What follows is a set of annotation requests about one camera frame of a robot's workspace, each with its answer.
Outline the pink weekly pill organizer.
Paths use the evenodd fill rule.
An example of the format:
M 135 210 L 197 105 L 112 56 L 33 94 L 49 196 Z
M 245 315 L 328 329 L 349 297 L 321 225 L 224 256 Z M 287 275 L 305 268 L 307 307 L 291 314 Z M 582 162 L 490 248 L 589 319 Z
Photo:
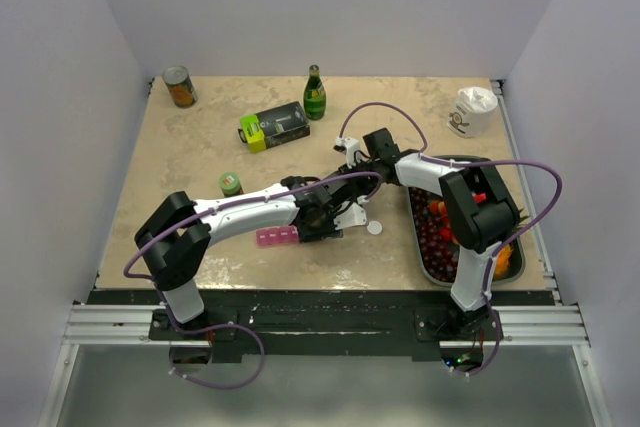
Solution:
M 295 226 L 280 226 L 256 231 L 256 243 L 259 247 L 298 244 L 299 234 Z

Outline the white bottle cap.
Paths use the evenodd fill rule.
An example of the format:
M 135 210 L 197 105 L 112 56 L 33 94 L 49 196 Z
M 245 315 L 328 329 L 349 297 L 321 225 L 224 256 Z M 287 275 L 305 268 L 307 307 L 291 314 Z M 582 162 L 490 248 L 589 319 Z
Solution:
M 371 235 L 380 235 L 383 231 L 383 226 L 379 221 L 369 221 L 366 225 L 367 232 Z

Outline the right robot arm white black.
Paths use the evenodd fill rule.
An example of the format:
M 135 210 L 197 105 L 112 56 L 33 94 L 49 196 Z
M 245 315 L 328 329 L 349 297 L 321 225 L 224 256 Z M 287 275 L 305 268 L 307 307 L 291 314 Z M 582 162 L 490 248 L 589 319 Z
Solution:
M 476 311 L 491 297 L 493 251 L 520 221 L 520 213 L 494 163 L 486 158 L 426 157 L 414 149 L 402 151 L 387 129 L 364 137 L 360 143 L 337 137 L 334 149 L 346 155 L 347 166 L 376 171 L 386 183 L 417 188 L 440 197 L 454 237 L 459 242 L 458 267 L 450 294 L 457 304 L 445 316 L 448 333 L 469 339 L 481 327 Z

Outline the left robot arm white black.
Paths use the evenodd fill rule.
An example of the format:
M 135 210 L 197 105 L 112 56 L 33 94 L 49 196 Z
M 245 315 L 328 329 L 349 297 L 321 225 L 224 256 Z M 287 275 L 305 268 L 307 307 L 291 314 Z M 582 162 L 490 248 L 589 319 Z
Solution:
M 366 223 L 356 183 L 344 175 L 327 179 L 289 176 L 261 191 L 217 200 L 192 200 L 175 192 L 134 236 L 138 253 L 125 275 L 143 259 L 147 279 L 173 315 L 173 329 L 185 339 L 207 327 L 195 276 L 208 248 L 237 235 L 292 226 L 302 243 L 339 238 L 346 228 Z

